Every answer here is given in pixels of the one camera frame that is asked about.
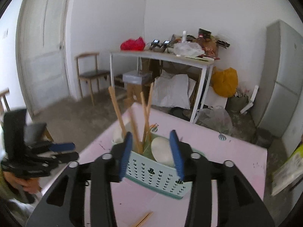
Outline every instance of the human hand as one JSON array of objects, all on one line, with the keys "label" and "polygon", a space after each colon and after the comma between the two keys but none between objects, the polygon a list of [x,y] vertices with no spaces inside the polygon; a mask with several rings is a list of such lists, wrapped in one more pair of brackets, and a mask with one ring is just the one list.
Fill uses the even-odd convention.
[{"label": "human hand", "polygon": [[10,172],[3,172],[3,176],[5,180],[15,189],[18,189],[18,186],[21,185],[23,190],[30,194],[36,194],[41,191],[38,178],[21,179],[17,178],[13,173]]}]

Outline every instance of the wooden chair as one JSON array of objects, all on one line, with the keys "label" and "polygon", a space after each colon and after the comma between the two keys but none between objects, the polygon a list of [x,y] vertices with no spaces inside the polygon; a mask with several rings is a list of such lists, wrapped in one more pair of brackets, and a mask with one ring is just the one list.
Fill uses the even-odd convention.
[{"label": "wooden chair", "polygon": [[0,92],[0,125],[1,126],[3,126],[3,116],[4,116],[4,112],[5,112],[1,99],[3,99],[6,110],[10,111],[9,104],[7,103],[7,100],[5,97],[5,95],[7,95],[7,94],[9,94],[9,89],[6,89],[6,90]]},{"label": "wooden chair", "polygon": [[[4,116],[4,113],[5,113],[5,110],[4,110],[4,107],[3,107],[3,104],[2,104],[2,101],[1,101],[1,98],[3,99],[3,102],[4,102],[4,105],[5,105],[5,108],[6,108],[6,111],[9,112],[10,111],[10,108],[9,108],[9,104],[7,103],[7,100],[6,100],[6,97],[5,95],[9,94],[9,89],[6,89],[2,92],[0,92],[0,125],[3,126],[3,116]],[[51,141],[53,142],[53,138],[51,136],[51,134],[49,133],[48,129],[45,128],[45,131],[44,131],[44,135]]]},{"label": "wooden chair", "polygon": [[[82,94],[82,88],[81,88],[81,82],[80,81],[84,80],[84,81],[87,81],[89,83],[89,91],[90,91],[90,94],[91,94],[91,102],[93,103],[93,106],[94,106],[94,93],[93,93],[93,88],[92,88],[92,85],[91,85],[91,81],[96,79],[97,86],[98,86],[98,91],[100,91],[99,78],[103,77],[105,80],[107,80],[107,76],[110,78],[110,71],[98,70],[97,55],[99,55],[99,52],[83,53],[83,54],[80,54],[80,55],[75,57],[76,63],[77,63],[77,75],[78,75],[78,83],[79,83],[81,98],[83,98],[83,94]],[[89,56],[95,56],[95,70],[79,74],[79,58],[84,58],[84,57],[89,57]]]}]

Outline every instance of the door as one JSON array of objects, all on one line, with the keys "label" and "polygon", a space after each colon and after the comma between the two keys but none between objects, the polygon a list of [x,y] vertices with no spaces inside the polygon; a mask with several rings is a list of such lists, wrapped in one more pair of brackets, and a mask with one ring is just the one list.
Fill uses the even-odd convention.
[{"label": "door", "polygon": [[26,0],[20,28],[20,62],[34,114],[69,96],[64,24],[67,0]]}]

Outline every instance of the sticker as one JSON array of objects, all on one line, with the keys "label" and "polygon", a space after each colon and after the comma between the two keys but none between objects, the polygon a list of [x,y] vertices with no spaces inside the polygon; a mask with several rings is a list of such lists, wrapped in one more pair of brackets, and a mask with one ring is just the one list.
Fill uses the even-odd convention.
[{"label": "sticker", "polygon": [[157,131],[158,131],[158,126],[159,126],[159,125],[158,125],[157,123],[151,125],[151,126],[150,126],[151,132],[157,132]]},{"label": "sticker", "polygon": [[223,135],[223,134],[220,134],[219,135],[219,139],[221,140],[221,141],[226,141],[226,136],[225,135]]}]

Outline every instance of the blue gripper pad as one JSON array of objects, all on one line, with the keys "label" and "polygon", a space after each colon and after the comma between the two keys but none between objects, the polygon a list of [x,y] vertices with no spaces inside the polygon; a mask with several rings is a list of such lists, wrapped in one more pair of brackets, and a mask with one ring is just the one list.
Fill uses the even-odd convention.
[{"label": "blue gripper pad", "polygon": [[63,151],[70,151],[75,149],[75,144],[72,142],[69,143],[54,143],[49,147],[50,151],[53,152],[63,152]]},{"label": "blue gripper pad", "polygon": [[122,155],[121,163],[120,163],[120,174],[119,174],[120,181],[122,181],[122,179],[125,177],[128,160],[131,155],[132,134],[130,132],[126,133],[124,143],[125,143],[125,149],[124,149],[124,153]]},{"label": "blue gripper pad", "polygon": [[182,181],[184,179],[184,160],[181,156],[181,152],[179,150],[179,139],[175,130],[172,130],[169,134],[169,144],[172,150],[172,156],[175,162],[175,169],[177,170],[177,174]]}]

